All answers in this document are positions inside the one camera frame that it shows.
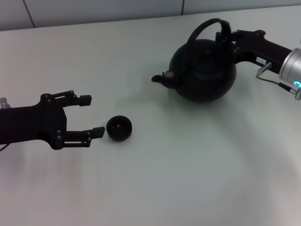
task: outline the white table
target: white table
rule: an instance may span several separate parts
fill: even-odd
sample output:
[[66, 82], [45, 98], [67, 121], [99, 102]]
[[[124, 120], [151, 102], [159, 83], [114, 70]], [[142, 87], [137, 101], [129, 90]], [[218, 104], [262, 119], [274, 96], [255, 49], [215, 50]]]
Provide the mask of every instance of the white table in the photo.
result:
[[0, 153], [0, 224], [300, 226], [301, 102], [255, 79], [248, 62], [210, 104], [151, 82], [210, 18], [293, 49], [300, 15], [298, 6], [0, 32], [0, 97], [13, 107], [74, 90], [93, 99], [65, 109], [68, 130], [115, 115], [133, 123], [122, 143], [105, 133], [90, 148], [11, 144]]

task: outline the kettle handle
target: kettle handle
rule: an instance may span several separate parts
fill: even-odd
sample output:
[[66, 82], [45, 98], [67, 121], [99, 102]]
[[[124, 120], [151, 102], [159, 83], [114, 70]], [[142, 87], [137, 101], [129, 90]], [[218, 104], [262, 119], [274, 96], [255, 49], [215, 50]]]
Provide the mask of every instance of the kettle handle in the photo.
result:
[[205, 30], [207, 27], [215, 23], [220, 23], [222, 25], [222, 35], [225, 38], [226, 44], [231, 43], [231, 28], [230, 28], [230, 24], [227, 21], [218, 18], [207, 20], [206, 22], [202, 23], [199, 27], [197, 27], [189, 37], [186, 43], [186, 49], [184, 53], [183, 62], [185, 64], [188, 58], [187, 56], [190, 54], [197, 37], [201, 34], [203, 30]]

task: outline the white wall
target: white wall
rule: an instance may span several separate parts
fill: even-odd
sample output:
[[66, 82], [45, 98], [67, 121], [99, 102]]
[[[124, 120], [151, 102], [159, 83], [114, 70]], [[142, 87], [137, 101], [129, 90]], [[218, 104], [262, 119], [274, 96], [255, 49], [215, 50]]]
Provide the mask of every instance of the white wall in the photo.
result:
[[292, 5], [301, 5], [301, 0], [185, 0], [184, 15]]
[[33, 28], [22, 0], [0, 0], [0, 31]]
[[37, 27], [179, 16], [182, 0], [25, 0]]
[[[181, 14], [183, 0], [0, 0], [0, 31]], [[301, 0], [184, 0], [184, 14], [301, 5]]]

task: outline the cable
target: cable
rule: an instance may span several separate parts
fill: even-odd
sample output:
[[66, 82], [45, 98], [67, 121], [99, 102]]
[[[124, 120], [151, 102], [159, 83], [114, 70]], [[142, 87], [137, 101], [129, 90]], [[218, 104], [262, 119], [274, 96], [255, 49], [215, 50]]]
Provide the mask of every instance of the cable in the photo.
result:
[[2, 148], [0, 148], [0, 152], [3, 151], [5, 148], [7, 148], [10, 144], [4, 145]]
[[276, 84], [276, 85], [279, 85], [279, 82], [260, 78], [258, 74], [256, 75], [256, 78], [257, 78], [257, 79], [260, 79], [260, 80], [262, 80], [262, 81], [268, 81], [268, 82], [274, 83], [274, 84]]

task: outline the small black bowl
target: small black bowl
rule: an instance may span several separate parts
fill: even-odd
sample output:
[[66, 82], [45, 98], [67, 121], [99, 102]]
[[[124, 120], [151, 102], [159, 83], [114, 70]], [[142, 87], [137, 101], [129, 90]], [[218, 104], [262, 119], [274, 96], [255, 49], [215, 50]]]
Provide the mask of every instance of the small black bowl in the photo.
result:
[[109, 137], [116, 141], [124, 141], [132, 134], [132, 123], [125, 116], [115, 116], [106, 125]]

